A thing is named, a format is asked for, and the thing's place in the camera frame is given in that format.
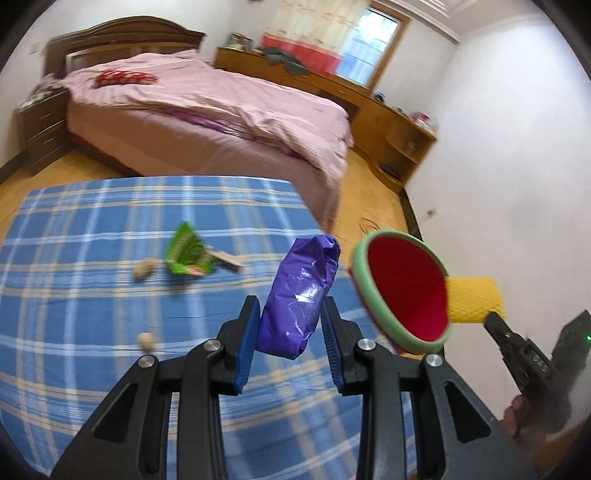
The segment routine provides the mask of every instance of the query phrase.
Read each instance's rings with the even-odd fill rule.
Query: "ceiling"
[[[531,0],[382,0],[421,17],[453,40],[512,17],[535,14]]]

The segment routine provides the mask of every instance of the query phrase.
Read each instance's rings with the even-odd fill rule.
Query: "yellow sponge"
[[[452,323],[482,323],[489,312],[505,316],[493,278],[447,277],[446,289],[447,317]]]

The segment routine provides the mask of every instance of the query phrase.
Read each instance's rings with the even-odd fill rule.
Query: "green rim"
[[[447,270],[443,266],[443,263],[441,263],[441,260],[439,260],[437,255],[423,242],[407,233],[399,232],[397,230],[378,230],[366,236],[353,250],[351,273],[353,275],[353,280],[357,285],[357,289],[359,290],[359,294],[363,297],[365,305],[373,319],[379,324],[384,333],[394,341],[394,343],[409,353],[437,353],[449,338],[452,332],[452,324],[447,324],[446,329],[437,340],[433,342],[421,340],[410,333],[404,325],[398,321],[385,300],[382,298],[374,282],[374,278],[369,270],[368,247],[374,238],[381,235],[404,238],[418,246],[435,260],[435,263],[439,269],[441,269],[443,275],[447,277]]]

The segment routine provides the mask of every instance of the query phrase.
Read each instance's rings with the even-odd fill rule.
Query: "purple package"
[[[296,238],[279,264],[262,311],[256,349],[297,358],[318,324],[320,306],[335,281],[340,246],[330,235]]]

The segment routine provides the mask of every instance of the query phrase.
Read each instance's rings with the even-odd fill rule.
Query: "nightstand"
[[[72,149],[66,126],[69,98],[68,90],[54,90],[43,100],[17,110],[22,146],[27,151],[28,166],[32,175]]]

